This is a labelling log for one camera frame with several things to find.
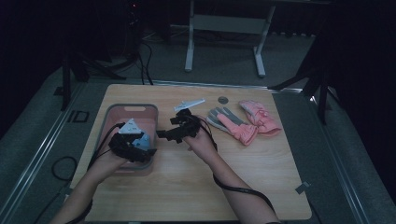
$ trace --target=gray floor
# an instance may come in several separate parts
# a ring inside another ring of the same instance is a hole
[[[198,39],[190,73],[184,72],[187,37],[175,36],[172,43],[163,43],[155,37],[146,39],[152,48],[149,73],[155,85],[189,82],[244,87],[267,87],[293,77],[314,40],[313,37],[270,35],[262,55],[267,77],[262,78],[257,76],[250,46],[255,43],[254,36],[236,45]],[[142,46],[141,52],[146,62],[149,49]],[[56,195],[64,181],[53,177],[51,165],[64,156],[79,159],[106,87],[111,83],[140,84],[139,64],[121,69],[118,73],[128,78],[117,81],[92,76],[88,83],[73,81],[72,87],[77,97],[64,112],[59,110],[62,98],[53,95],[55,88],[62,84],[61,70],[47,79],[0,142],[0,176],[3,180],[0,202],[4,206],[1,218],[6,217],[9,223],[33,223]],[[304,82],[293,84],[290,88],[300,89]],[[395,205],[342,108],[330,99],[326,111],[328,125],[324,126],[316,116],[315,106],[301,93],[274,92],[274,98],[302,181],[311,184],[306,194],[322,222],[394,223]],[[71,111],[89,112],[89,119],[85,123],[70,121]],[[61,128],[54,130],[54,123],[59,123]],[[56,139],[47,139],[48,133],[54,133]],[[47,152],[47,157],[42,158],[36,173],[24,173],[37,151]],[[71,167],[65,164],[57,172],[70,175]],[[13,190],[18,186],[18,181],[28,175],[30,178],[23,180],[28,180],[29,188],[20,190],[20,195],[16,195]],[[11,198],[16,204],[14,209],[8,209],[10,195],[14,195]],[[58,197],[38,223],[47,223],[61,205],[62,197]],[[288,220],[288,223],[318,223],[318,217],[314,214],[308,220]]]

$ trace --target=hand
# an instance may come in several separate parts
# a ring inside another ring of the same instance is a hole
[[[183,140],[189,144],[189,150],[192,150],[199,158],[201,158],[204,162],[209,164],[215,158],[219,156],[215,147],[213,146],[212,140],[210,136],[202,129],[198,131],[198,134],[195,137],[184,137]]]
[[[98,155],[106,152],[108,149],[102,149]],[[106,178],[114,174],[114,172],[119,169],[127,159],[121,158],[113,153],[113,151],[109,150],[102,156],[98,157],[96,161],[93,163],[91,168],[87,171],[87,176],[96,183],[100,184]]]

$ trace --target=work glove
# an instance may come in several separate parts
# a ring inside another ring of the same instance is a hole
[[[258,127],[260,134],[275,136],[282,130],[271,118],[263,104],[251,100],[243,100],[239,104],[245,109],[248,120]]]
[[[229,133],[245,146],[250,145],[258,132],[256,126],[246,124],[227,107],[211,109],[206,120],[216,128]]]

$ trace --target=white metal table leg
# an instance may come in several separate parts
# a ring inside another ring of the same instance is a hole
[[[265,38],[268,35],[271,20],[275,12],[275,6],[270,8],[267,19],[265,20],[264,26],[262,27],[262,39],[257,47],[253,48],[254,58],[256,61],[256,67],[259,77],[265,77],[264,64],[262,62],[262,47],[264,46]]]
[[[192,59],[194,56],[194,0],[190,0],[190,27],[189,27],[189,45],[187,46],[186,72],[192,71]]]

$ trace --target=person's left hand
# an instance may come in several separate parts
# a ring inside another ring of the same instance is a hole
[[[108,149],[102,149],[98,155],[101,155],[107,150]],[[109,150],[96,159],[86,175],[88,175],[92,181],[100,184],[106,178],[114,174],[114,172],[127,161],[127,159],[121,158],[114,154],[113,151]]]

